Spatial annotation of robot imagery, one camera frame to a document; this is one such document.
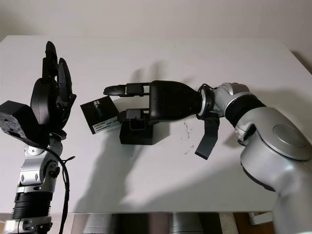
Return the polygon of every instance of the black box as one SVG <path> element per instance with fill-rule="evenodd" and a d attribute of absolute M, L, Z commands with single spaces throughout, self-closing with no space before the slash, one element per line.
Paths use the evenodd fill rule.
<path fill-rule="evenodd" d="M 110 96 L 80 105 L 92 134 L 101 132 L 119 124 L 119 111 Z"/>

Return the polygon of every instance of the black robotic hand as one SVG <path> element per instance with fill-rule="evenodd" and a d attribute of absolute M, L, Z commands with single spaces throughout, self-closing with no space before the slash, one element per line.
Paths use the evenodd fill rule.
<path fill-rule="evenodd" d="M 49 134 L 66 137 L 62 131 L 76 99 L 66 61 L 59 59 L 48 41 L 42 63 L 42 78 L 34 86 L 30 107 L 7 101 L 0 105 L 2 130 L 33 147 L 46 147 Z"/>
<path fill-rule="evenodd" d="M 144 87 L 149 86 L 149 93 Z M 174 121 L 190 115 L 205 121 L 205 135 L 196 154 L 207 159 L 216 141 L 219 114 L 214 111 L 213 88 L 203 84 L 198 91 L 175 81 L 154 80 L 151 83 L 128 83 L 104 89 L 105 95 L 133 97 L 149 95 L 149 108 L 127 109 L 118 115 L 122 122 L 122 144 L 151 145 L 153 125 L 161 121 Z"/>

